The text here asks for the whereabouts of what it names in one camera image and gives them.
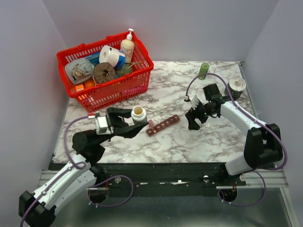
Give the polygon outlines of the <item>white pill bottle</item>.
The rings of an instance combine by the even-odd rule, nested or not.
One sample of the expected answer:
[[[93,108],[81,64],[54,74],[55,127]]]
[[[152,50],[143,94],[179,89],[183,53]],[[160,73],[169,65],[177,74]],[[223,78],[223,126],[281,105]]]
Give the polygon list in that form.
[[[146,110],[141,106],[133,107],[131,111],[131,118],[134,124],[146,123],[147,122]]]

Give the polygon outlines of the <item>red weekly pill organizer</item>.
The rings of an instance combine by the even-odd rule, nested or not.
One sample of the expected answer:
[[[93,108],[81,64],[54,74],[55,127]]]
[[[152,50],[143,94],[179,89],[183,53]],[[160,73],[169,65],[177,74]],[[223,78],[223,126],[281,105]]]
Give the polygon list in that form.
[[[165,119],[164,121],[148,128],[146,130],[146,133],[149,137],[151,137],[151,136],[157,134],[158,132],[163,131],[166,128],[178,123],[179,121],[180,121],[180,117],[175,114],[175,115]]]

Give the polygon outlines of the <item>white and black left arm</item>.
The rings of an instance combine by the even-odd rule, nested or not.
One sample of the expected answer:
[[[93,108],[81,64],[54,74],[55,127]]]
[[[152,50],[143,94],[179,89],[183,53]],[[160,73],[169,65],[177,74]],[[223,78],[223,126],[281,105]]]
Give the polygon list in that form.
[[[71,121],[68,126],[84,119],[95,120],[96,128],[73,135],[74,155],[64,142],[68,163],[34,192],[21,194],[18,208],[21,226],[27,223],[31,227],[49,227],[54,222],[55,212],[69,198],[88,187],[101,186],[105,181],[105,175],[97,166],[105,152],[101,144],[115,136],[131,139],[148,125],[147,113],[141,106],[132,109],[110,107],[104,116],[99,112],[90,113]]]

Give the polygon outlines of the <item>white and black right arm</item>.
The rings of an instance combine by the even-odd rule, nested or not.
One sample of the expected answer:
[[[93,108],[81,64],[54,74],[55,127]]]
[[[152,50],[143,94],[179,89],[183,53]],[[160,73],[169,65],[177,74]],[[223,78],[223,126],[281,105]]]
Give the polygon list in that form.
[[[246,135],[243,154],[226,162],[223,170],[218,173],[218,181],[229,185],[235,180],[235,175],[266,167],[282,160],[280,128],[276,124],[266,124],[254,118],[239,104],[231,100],[230,96],[223,96],[216,84],[203,89],[207,102],[202,103],[197,95],[186,95],[185,100],[191,103],[189,111],[185,114],[189,130],[199,130],[201,124],[209,117],[221,117],[231,121],[242,133]]]

